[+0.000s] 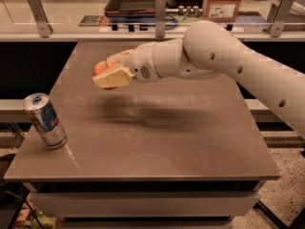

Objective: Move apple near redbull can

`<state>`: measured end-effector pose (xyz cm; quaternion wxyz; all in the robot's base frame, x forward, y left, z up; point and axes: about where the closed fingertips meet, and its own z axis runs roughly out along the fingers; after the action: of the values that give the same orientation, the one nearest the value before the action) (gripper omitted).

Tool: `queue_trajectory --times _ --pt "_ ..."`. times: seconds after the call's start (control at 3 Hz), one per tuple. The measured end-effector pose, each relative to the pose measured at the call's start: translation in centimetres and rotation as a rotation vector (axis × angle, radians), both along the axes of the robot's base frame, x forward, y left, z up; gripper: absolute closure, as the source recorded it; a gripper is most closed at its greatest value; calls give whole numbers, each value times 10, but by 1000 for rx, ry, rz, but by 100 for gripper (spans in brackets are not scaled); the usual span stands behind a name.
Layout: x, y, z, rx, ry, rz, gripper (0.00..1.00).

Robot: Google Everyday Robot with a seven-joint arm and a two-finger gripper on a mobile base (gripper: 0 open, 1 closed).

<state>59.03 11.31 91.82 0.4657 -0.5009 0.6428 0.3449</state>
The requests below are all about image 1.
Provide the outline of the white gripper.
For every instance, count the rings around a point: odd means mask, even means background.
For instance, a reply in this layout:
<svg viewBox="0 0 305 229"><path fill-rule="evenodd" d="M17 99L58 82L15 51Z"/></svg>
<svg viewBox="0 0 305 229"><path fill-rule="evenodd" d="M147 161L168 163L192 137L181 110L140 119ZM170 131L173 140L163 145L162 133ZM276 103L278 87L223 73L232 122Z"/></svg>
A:
<svg viewBox="0 0 305 229"><path fill-rule="evenodd" d="M142 44L134 50L126 50L111 55L107 58L108 65L126 64L128 61L130 70L122 65L116 65L103 72L102 75L106 76L115 88L129 85L133 78L142 83L158 81L160 76L153 64L153 48L155 45L155 42L150 42Z"/></svg>

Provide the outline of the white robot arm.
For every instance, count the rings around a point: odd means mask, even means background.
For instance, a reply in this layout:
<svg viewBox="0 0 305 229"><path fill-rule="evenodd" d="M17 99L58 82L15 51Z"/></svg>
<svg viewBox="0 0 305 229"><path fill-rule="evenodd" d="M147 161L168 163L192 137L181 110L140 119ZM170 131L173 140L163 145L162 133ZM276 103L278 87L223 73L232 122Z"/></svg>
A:
<svg viewBox="0 0 305 229"><path fill-rule="evenodd" d="M92 81L113 89L134 80L206 79L222 73L305 137L305 74L251 50L212 21L192 24L181 38L109 56L96 65Z"/></svg>

